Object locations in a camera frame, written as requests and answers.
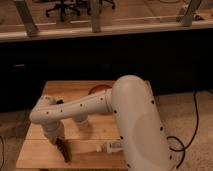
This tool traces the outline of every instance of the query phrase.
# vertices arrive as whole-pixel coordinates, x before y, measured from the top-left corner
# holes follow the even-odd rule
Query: black wall
[[[32,107],[46,80],[103,80],[135,74],[150,80],[155,94],[212,88],[212,32],[1,43],[0,109]]]

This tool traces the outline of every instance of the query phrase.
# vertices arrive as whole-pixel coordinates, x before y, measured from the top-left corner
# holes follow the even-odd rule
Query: wooden table
[[[95,85],[112,85],[113,81],[49,81],[43,94],[48,94],[64,102],[78,99],[88,94]],[[112,114],[89,116],[90,127],[79,130],[72,119],[63,120],[65,138],[69,142],[72,161],[65,163],[61,153],[43,136],[39,125],[31,124],[21,149],[17,169],[125,169],[122,152],[107,154],[106,142],[118,140],[119,133]]]

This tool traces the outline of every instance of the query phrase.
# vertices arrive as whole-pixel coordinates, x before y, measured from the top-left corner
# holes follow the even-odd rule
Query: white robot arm
[[[114,112],[129,171],[171,171],[174,168],[163,126],[147,84],[136,76],[118,79],[112,89],[65,104],[42,96],[30,114],[44,135],[55,143],[63,137],[61,119],[84,122],[94,113]]]

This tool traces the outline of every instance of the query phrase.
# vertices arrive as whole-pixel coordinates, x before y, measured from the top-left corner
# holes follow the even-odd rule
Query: cable
[[[183,161],[184,161],[184,159],[185,159],[185,155],[186,155],[186,150],[191,146],[192,142],[193,142],[194,139],[195,139],[195,136],[197,135],[197,131],[198,131],[198,127],[199,127],[200,118],[199,118],[199,111],[198,111],[198,105],[197,105],[197,97],[196,97],[196,95],[197,95],[197,92],[195,91],[195,92],[193,93],[193,99],[194,99],[194,105],[195,105],[196,125],[195,125],[194,133],[193,133],[192,138],[191,138],[191,140],[189,141],[189,143],[185,146],[185,145],[183,144],[183,142],[182,142],[179,138],[177,138],[177,137],[175,137],[175,136],[168,136],[168,137],[167,137],[168,140],[169,140],[169,139],[175,139],[175,140],[176,140],[177,142],[179,142],[180,145],[182,146],[181,149],[174,149],[174,148],[170,147],[170,150],[172,150],[172,151],[174,151],[174,152],[183,152],[182,158],[181,158],[180,162],[178,163],[178,165],[176,166],[177,169],[178,169],[178,168],[181,166],[181,164],[183,163]]]
[[[0,140],[1,140],[1,143],[2,143],[2,163],[1,163],[1,166],[0,166],[0,171],[1,171],[3,166],[4,166],[4,139],[3,139],[2,136],[0,136]]]
[[[207,90],[209,93],[213,94],[213,90],[212,89],[209,89]]]
[[[177,142],[180,143],[182,149],[184,149],[184,144],[183,144],[183,142],[182,142],[179,138],[177,138],[177,137],[175,137],[175,136],[168,136],[168,137],[167,137],[167,140],[169,140],[169,139],[175,139]],[[183,152],[183,154],[182,154],[182,157],[181,157],[180,162],[179,162],[178,165],[176,166],[177,169],[181,166],[181,164],[183,163],[183,161],[184,161],[184,159],[185,159],[185,156],[186,156],[186,151],[185,151],[185,150],[184,150],[184,151],[181,151],[181,152]]]

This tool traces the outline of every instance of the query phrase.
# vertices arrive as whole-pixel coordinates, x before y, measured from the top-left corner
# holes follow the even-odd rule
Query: glass window
[[[14,1],[0,0],[0,41],[29,38],[29,18],[44,39],[213,27],[213,0],[23,0],[30,17]]]

